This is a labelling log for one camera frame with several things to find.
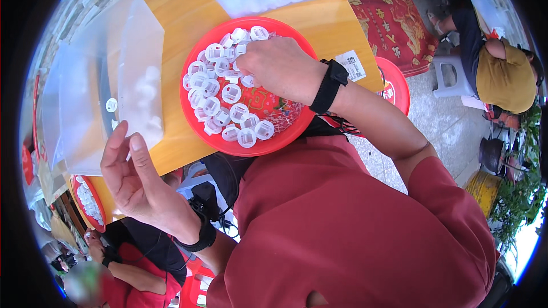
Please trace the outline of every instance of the yellow tabletop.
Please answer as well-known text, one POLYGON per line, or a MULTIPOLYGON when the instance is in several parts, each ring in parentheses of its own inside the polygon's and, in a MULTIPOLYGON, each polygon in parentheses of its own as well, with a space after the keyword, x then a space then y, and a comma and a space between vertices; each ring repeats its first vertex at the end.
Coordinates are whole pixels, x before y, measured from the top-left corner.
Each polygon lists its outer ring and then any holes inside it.
MULTIPOLYGON (((216 0, 145 0, 165 29, 162 56, 162 110, 164 138, 150 151, 159 174, 166 174, 215 152, 188 125, 179 99, 179 84, 188 53, 202 36, 230 17, 216 0)), ((284 22, 300 32, 319 59, 332 59, 347 51, 358 55, 366 77, 358 83, 382 90, 373 53, 354 12, 346 0, 314 0, 262 14, 284 22)), ((106 222, 123 216, 102 177, 91 177, 106 211, 106 222)))

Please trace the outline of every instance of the plastic stool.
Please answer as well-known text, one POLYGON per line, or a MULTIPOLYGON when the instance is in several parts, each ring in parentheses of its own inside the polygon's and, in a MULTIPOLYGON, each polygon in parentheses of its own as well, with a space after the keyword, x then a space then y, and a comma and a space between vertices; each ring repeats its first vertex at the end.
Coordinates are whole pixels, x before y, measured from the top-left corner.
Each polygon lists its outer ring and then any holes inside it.
POLYGON ((474 90, 472 89, 472 86, 470 86, 470 84, 468 83, 468 79, 464 74, 464 68, 462 67, 462 61, 460 60, 460 56, 435 56, 432 60, 432 64, 436 69, 436 77, 438 79, 438 89, 434 91, 434 96, 436 98, 454 96, 476 96, 474 90), (454 86, 445 86, 443 82, 442 64, 450 64, 455 67, 456 83, 454 86))

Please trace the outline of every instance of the red plate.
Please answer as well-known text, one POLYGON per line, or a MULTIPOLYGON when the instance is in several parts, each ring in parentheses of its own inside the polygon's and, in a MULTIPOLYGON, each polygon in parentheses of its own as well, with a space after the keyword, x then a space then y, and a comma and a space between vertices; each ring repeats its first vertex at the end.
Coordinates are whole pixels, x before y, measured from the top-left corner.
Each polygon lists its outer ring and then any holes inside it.
POLYGON ((92 183, 88 180, 87 176, 81 175, 82 179, 86 181, 89 190, 92 192, 93 198, 95 199, 95 202, 97 203, 97 206, 99 207, 99 212, 101 212, 101 216, 103 218, 103 223, 105 226, 101 226, 95 218, 89 216, 86 214, 86 211, 84 210, 84 206, 82 205, 82 202, 80 201, 80 198, 78 197, 78 193, 76 192, 78 188, 81 186, 81 183, 76 181, 77 175, 72 175, 71 182, 72 182, 72 191, 74 192, 74 198, 76 199, 76 202, 78 203, 78 206, 82 210, 82 213, 86 216, 87 220, 90 224, 98 231, 98 232, 105 232, 106 231, 106 214, 105 209, 102 206, 101 200, 99 199, 99 195, 97 195, 97 192, 95 191, 95 188, 93 188, 92 183))
MULTIPOLYGON (((303 107, 299 117, 295 121, 293 121, 291 126, 286 128, 284 131, 277 133, 268 140, 257 140, 257 143, 249 149, 241 147, 237 141, 230 142, 224 140, 221 134, 213 134, 209 136, 204 132, 204 123, 199 122, 196 119, 194 109, 190 107, 190 102, 188 102, 188 92, 182 86, 182 79, 188 71, 188 66, 192 62, 196 61, 196 59, 198 58, 198 54, 202 50, 205 50, 208 45, 212 43, 219 43, 219 41, 227 33, 232 33, 236 28, 250 30, 255 25, 260 25, 271 33, 276 32, 276 34, 279 36, 294 38, 299 46, 308 55, 310 55, 314 59, 318 59, 316 53, 314 52, 314 49, 312 49, 312 46, 295 29, 275 19, 266 17, 243 17, 233 19, 213 28, 211 31, 206 33, 205 36, 202 37, 202 39, 200 39, 198 43, 196 43, 192 51, 190 51, 190 53, 188 54, 185 66, 182 69, 181 84, 179 90, 182 111, 185 113, 186 119, 190 127, 192 127, 194 132, 200 138, 202 138, 202 140, 205 141, 206 144, 215 148, 216 150, 222 151, 225 154, 235 156, 261 156, 279 150, 291 143, 293 140, 297 139, 297 137, 303 131, 305 131, 306 127, 310 124, 312 118, 314 117, 314 112, 312 112, 308 106, 305 106, 303 107)), ((219 94, 217 94, 216 97, 221 101, 221 106, 228 108, 231 105, 223 102, 221 98, 221 91, 225 86, 224 78, 219 78, 219 82, 221 84, 221 90, 219 90, 219 94)), ((280 98, 278 96, 274 96, 272 93, 266 91, 262 87, 246 88, 243 87, 241 84, 239 85, 242 89, 242 98, 238 102, 245 103, 249 107, 250 113, 257 114, 259 119, 262 119, 266 116, 266 114, 264 113, 265 109, 268 110, 268 108, 272 108, 280 102, 280 98)))

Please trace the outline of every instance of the foot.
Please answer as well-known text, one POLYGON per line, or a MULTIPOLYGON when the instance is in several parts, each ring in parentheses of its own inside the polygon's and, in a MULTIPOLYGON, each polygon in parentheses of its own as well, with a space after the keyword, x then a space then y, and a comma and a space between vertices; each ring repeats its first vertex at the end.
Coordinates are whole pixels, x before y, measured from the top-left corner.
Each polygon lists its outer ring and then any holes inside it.
POLYGON ((436 17, 432 12, 426 11, 426 15, 428 16, 428 19, 430 20, 430 23, 434 26, 434 29, 440 36, 444 35, 445 32, 440 28, 440 22, 441 20, 436 17))

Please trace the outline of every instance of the right hand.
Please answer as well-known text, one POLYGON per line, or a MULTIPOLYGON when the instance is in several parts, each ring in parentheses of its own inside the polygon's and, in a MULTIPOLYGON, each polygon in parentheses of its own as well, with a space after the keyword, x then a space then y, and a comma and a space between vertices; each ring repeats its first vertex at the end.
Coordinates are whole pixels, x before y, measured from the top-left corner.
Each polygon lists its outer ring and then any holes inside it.
POLYGON ((251 42, 238 57, 244 75, 255 76, 255 86, 310 106, 328 66, 306 54, 293 38, 274 37, 251 42))

